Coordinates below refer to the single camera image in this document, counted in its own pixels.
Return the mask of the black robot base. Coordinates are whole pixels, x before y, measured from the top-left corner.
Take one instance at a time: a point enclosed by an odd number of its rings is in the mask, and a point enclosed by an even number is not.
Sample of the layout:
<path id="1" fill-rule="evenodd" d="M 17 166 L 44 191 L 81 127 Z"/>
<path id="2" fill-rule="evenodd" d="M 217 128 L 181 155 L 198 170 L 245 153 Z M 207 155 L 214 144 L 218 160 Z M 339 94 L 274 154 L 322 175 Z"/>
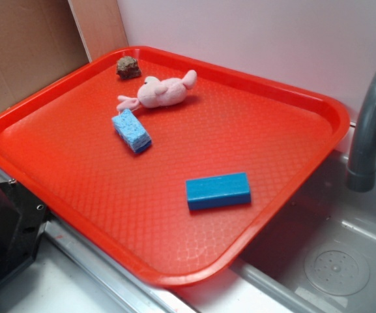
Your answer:
<path id="1" fill-rule="evenodd" d="M 0 183 L 0 287 L 35 261 L 46 209 L 21 183 Z"/>

